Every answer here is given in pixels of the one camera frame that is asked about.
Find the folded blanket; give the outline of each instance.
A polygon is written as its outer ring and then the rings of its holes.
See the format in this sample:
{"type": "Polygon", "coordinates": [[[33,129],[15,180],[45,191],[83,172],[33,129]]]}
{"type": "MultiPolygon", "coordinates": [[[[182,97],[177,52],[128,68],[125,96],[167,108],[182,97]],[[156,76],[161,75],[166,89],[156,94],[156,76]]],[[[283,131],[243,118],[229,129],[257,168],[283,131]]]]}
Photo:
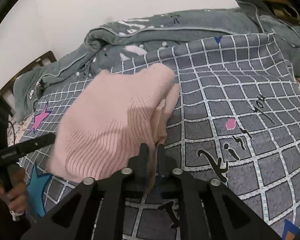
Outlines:
{"type": "Polygon", "coordinates": [[[152,184],[155,144],[165,141],[166,122],[179,92],[173,71],[163,64],[134,75],[101,71],[62,118],[49,172],[75,182],[107,178],[126,167],[129,158],[138,155],[140,144],[146,143],[152,184]]]}
{"type": "Polygon", "coordinates": [[[202,9],[107,23],[91,30],[77,50],[14,84],[17,121],[31,115],[41,97],[97,75],[101,69],[180,43],[229,34],[272,33],[283,57],[300,76],[300,26],[277,19],[262,0],[236,0],[240,8],[202,9]]]}

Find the blue star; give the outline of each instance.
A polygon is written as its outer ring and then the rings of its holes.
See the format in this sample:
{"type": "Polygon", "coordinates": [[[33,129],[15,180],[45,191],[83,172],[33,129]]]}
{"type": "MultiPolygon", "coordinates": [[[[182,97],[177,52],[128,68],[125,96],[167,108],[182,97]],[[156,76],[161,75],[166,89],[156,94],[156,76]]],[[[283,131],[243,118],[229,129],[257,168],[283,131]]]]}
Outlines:
{"type": "Polygon", "coordinates": [[[32,167],[32,174],[29,184],[27,185],[27,191],[29,193],[30,203],[34,211],[40,216],[43,217],[46,214],[43,202],[42,195],[44,188],[46,187],[49,179],[52,177],[49,173],[44,173],[38,176],[37,165],[34,164],[32,167]]]}
{"type": "Polygon", "coordinates": [[[222,36],[220,36],[220,37],[214,37],[214,39],[216,40],[216,42],[217,42],[218,44],[220,43],[221,38],[222,38],[222,36]]]}

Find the white grid line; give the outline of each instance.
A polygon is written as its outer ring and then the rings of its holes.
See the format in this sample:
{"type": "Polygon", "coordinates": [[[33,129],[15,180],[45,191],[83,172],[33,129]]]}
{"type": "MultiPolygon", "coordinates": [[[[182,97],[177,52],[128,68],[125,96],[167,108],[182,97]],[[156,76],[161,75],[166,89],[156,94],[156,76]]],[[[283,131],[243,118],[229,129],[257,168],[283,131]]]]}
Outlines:
{"type": "MultiPolygon", "coordinates": [[[[247,38],[246,35],[245,35],[245,37],[246,37],[246,40],[247,40],[247,43],[248,43],[248,46],[249,46],[249,40],[248,40],[248,38],[247,38]]],[[[288,169],[287,169],[285,160],[284,160],[283,155],[282,155],[282,151],[280,150],[280,147],[279,147],[277,141],[274,139],[274,135],[273,135],[272,131],[267,127],[267,125],[265,124],[265,122],[263,121],[263,119],[260,117],[260,114],[257,115],[257,116],[258,116],[259,120],[261,121],[262,125],[263,125],[263,126],[266,128],[266,130],[269,132],[270,137],[271,137],[271,140],[272,140],[272,142],[274,143],[276,149],[277,149],[278,152],[279,152],[279,156],[280,156],[280,159],[281,159],[281,162],[282,162],[282,165],[283,165],[283,169],[284,169],[285,175],[287,176],[289,173],[288,173],[288,169]]],[[[261,171],[260,171],[260,167],[258,166],[258,167],[256,168],[256,171],[257,171],[257,169],[258,169],[258,172],[259,172],[258,175],[260,176],[260,179],[261,179],[262,182],[263,182],[262,175],[261,175],[261,171]]],[[[293,189],[293,185],[292,185],[291,180],[288,180],[288,184],[289,184],[290,191],[291,191],[292,201],[295,203],[294,189],[293,189]]],[[[262,202],[264,202],[264,205],[267,204],[267,199],[266,199],[265,191],[261,193],[261,198],[262,198],[262,197],[263,197],[262,202]]],[[[265,220],[266,223],[268,223],[268,222],[269,222],[268,208],[266,208],[266,210],[264,209],[264,212],[266,212],[266,214],[264,214],[264,220],[265,220]]]]}
{"type": "Polygon", "coordinates": [[[146,239],[143,239],[143,238],[136,238],[136,237],[133,237],[133,236],[128,236],[126,234],[122,234],[122,239],[123,240],[146,240],[146,239]]]}
{"type": "MultiPolygon", "coordinates": [[[[233,36],[231,38],[232,38],[232,41],[233,41],[234,47],[235,47],[235,41],[234,41],[233,36]]],[[[245,35],[245,38],[247,40],[247,45],[248,45],[248,58],[250,58],[249,41],[248,41],[248,38],[247,38],[246,35],[245,35]]],[[[234,51],[235,51],[235,58],[237,59],[237,50],[236,50],[236,48],[234,49],[234,51]]],[[[240,80],[236,76],[234,76],[234,77],[238,80],[239,86],[241,88],[241,91],[242,91],[244,97],[248,98],[245,91],[244,91],[244,89],[243,89],[243,87],[242,87],[242,84],[241,84],[240,80]]],[[[225,96],[228,98],[227,93],[226,93],[226,91],[223,87],[222,87],[222,90],[223,90],[223,93],[225,94],[225,96]]],[[[229,103],[229,106],[230,106],[230,109],[231,109],[232,113],[234,114],[234,117],[236,119],[237,124],[240,127],[244,128],[244,126],[241,124],[240,119],[238,118],[238,116],[236,116],[236,112],[234,110],[234,107],[233,107],[231,101],[229,101],[228,103],[229,103]]],[[[263,180],[262,180],[262,176],[261,176],[261,171],[260,171],[258,159],[256,158],[256,154],[255,154],[254,149],[253,149],[252,144],[251,144],[251,139],[247,134],[243,134],[243,135],[246,138],[247,146],[248,146],[249,151],[251,153],[251,160],[253,161],[254,169],[255,169],[255,172],[256,172],[258,187],[263,188],[264,184],[263,184],[263,180]]],[[[267,205],[265,194],[261,194],[261,205],[262,205],[263,220],[267,223],[268,220],[269,220],[269,213],[268,213],[268,205],[267,205]]]]}
{"type": "MultiPolygon", "coordinates": [[[[172,55],[174,54],[174,47],[171,48],[172,55]]],[[[180,79],[180,70],[178,66],[177,59],[174,58],[175,64],[177,66],[178,71],[178,82],[180,85],[180,106],[181,106],[181,168],[183,169],[186,166],[186,143],[185,143],[185,122],[184,122],[184,107],[183,107],[183,96],[182,96],[182,86],[181,86],[181,79],[180,79]]]]}
{"type": "MultiPolygon", "coordinates": [[[[141,203],[134,203],[134,202],[130,202],[130,201],[125,201],[125,205],[127,207],[133,207],[133,208],[140,208],[142,207],[143,209],[158,209],[158,207],[162,206],[162,204],[141,204],[141,203]]],[[[178,204],[174,204],[172,206],[172,209],[178,210],[179,209],[179,205],[178,204]]]]}
{"type": "Polygon", "coordinates": [[[142,212],[143,212],[143,205],[146,203],[146,198],[147,198],[146,196],[143,196],[142,199],[141,199],[141,205],[139,207],[138,214],[137,214],[137,217],[136,217],[136,221],[135,221],[135,224],[133,226],[132,237],[137,236],[138,228],[139,228],[139,224],[140,224],[140,220],[141,220],[141,216],[142,216],[142,212]]]}
{"type": "MultiPolygon", "coordinates": [[[[207,55],[206,47],[205,47],[205,44],[204,44],[203,40],[201,40],[201,44],[202,44],[202,47],[203,47],[203,51],[204,51],[204,56],[205,56],[206,62],[207,62],[207,64],[209,64],[208,55],[207,55]]],[[[190,54],[188,43],[186,43],[186,47],[187,47],[187,51],[188,51],[188,54],[189,54],[189,57],[190,57],[191,66],[193,68],[194,74],[197,77],[197,82],[199,84],[199,88],[200,88],[200,91],[201,91],[201,95],[202,95],[202,98],[203,98],[203,101],[204,101],[204,104],[205,104],[205,108],[206,108],[207,114],[208,114],[208,116],[212,116],[211,109],[210,109],[210,106],[208,104],[208,100],[207,100],[206,94],[205,94],[205,92],[203,90],[203,87],[202,87],[202,84],[201,84],[201,80],[199,79],[199,76],[198,76],[198,74],[196,72],[196,69],[194,68],[194,65],[193,65],[192,56],[190,54]]],[[[215,143],[215,146],[216,146],[217,159],[218,158],[222,159],[222,163],[221,163],[221,167],[220,168],[225,168],[226,162],[225,162],[225,160],[223,158],[223,155],[222,155],[220,141],[218,139],[217,130],[216,130],[216,127],[214,125],[214,122],[213,122],[212,118],[209,118],[209,124],[210,124],[210,128],[211,128],[212,136],[213,136],[212,139],[214,140],[214,143],[215,143]]],[[[226,179],[228,181],[226,173],[223,173],[223,176],[226,177],[226,179]]]]}
{"type": "MultiPolygon", "coordinates": [[[[157,61],[153,62],[152,64],[158,63],[158,62],[162,62],[162,61],[164,61],[164,59],[157,60],[157,61]]],[[[238,62],[247,62],[247,61],[248,61],[247,59],[242,59],[242,60],[239,60],[238,62]]],[[[227,61],[227,62],[225,62],[225,64],[228,64],[229,62],[231,62],[231,63],[236,63],[235,61],[233,61],[233,62],[232,62],[232,61],[227,61]]],[[[210,66],[213,66],[213,65],[221,65],[221,62],[219,62],[219,63],[211,63],[211,64],[209,64],[209,65],[210,65],[210,66]]],[[[199,68],[202,68],[202,67],[207,67],[207,64],[195,66],[194,68],[195,68],[195,69],[199,69],[199,68]]],[[[130,71],[130,70],[133,70],[133,69],[134,69],[134,68],[132,67],[132,68],[129,68],[129,69],[125,69],[123,72],[122,72],[122,71],[115,72],[115,74],[116,74],[116,73],[124,73],[124,72],[130,71]]],[[[190,69],[192,69],[192,68],[191,68],[191,67],[188,67],[188,68],[183,68],[182,70],[185,71],[185,70],[190,70],[190,69]]],[[[199,71],[197,71],[197,73],[207,73],[207,74],[209,74],[210,72],[221,73],[220,75],[222,75],[222,73],[225,72],[225,70],[213,70],[213,69],[209,69],[209,70],[201,70],[201,71],[199,70],[199,71]]],[[[263,77],[266,78],[266,79],[268,79],[267,77],[271,77],[272,79],[275,78],[275,79],[277,79],[277,80],[279,80],[279,81],[290,81],[290,79],[289,79],[289,80],[285,80],[285,79],[283,79],[283,78],[285,78],[286,76],[291,76],[290,73],[286,73],[285,75],[281,75],[281,76],[273,76],[273,75],[269,74],[268,72],[266,72],[266,69],[254,69],[254,68],[252,67],[252,69],[250,69],[250,70],[242,70],[239,66],[238,66],[238,69],[236,69],[236,70],[229,70],[229,72],[230,72],[230,75],[233,75],[233,74],[235,74],[235,73],[241,73],[240,76],[244,76],[244,75],[247,75],[246,73],[251,73],[251,72],[253,72],[253,74],[256,75],[256,76],[257,76],[257,75],[258,75],[258,76],[263,76],[263,77]]],[[[192,72],[188,72],[188,73],[180,73],[180,75],[188,75],[188,74],[191,74],[191,73],[192,73],[192,72]]]]}

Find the gray comforter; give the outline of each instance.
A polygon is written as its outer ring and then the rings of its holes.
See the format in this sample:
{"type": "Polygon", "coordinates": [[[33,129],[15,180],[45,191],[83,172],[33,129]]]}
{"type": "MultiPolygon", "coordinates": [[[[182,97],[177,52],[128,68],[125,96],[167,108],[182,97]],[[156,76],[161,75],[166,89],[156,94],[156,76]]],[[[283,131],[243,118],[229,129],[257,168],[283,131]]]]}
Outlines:
{"type": "MultiPolygon", "coordinates": [[[[171,68],[181,86],[167,122],[166,155],[195,178],[221,180],[280,236],[285,219],[300,227],[300,91],[274,34],[191,41],[133,57],[111,72],[133,74],[157,62],[171,68]]],[[[92,79],[82,76],[40,98],[22,141],[56,133],[92,79]]],[[[44,147],[20,160],[39,216],[76,185],[46,173],[52,150],[44,147]]],[[[178,201],[155,192],[126,199],[122,239],[180,240],[179,227],[170,226],[162,210],[167,202],[177,215],[178,201]]]]}
{"type": "Polygon", "coordinates": [[[274,32],[285,59],[300,76],[300,27],[278,20],[260,0],[236,0],[239,8],[202,9],[112,22],[91,30],[74,52],[19,77],[14,85],[17,121],[51,92],[137,55],[193,40],[229,34],[274,32]]]}

